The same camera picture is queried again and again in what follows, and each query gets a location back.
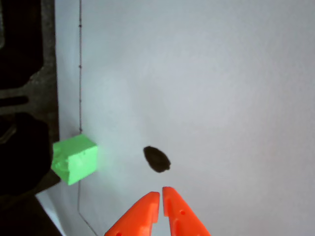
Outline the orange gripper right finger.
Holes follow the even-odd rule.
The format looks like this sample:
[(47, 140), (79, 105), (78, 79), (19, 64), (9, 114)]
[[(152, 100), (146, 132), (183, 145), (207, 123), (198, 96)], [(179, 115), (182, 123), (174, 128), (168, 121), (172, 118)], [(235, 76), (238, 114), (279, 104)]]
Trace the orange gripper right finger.
[(169, 219), (171, 236), (211, 235), (173, 187), (163, 187), (162, 197), (164, 216)]

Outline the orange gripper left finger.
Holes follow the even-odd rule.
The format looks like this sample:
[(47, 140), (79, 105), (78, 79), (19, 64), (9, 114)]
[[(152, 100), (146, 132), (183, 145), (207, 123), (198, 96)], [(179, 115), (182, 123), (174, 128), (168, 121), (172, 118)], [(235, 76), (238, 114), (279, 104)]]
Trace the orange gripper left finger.
[(158, 222), (160, 193), (149, 192), (139, 199), (104, 234), (105, 236), (150, 236)]

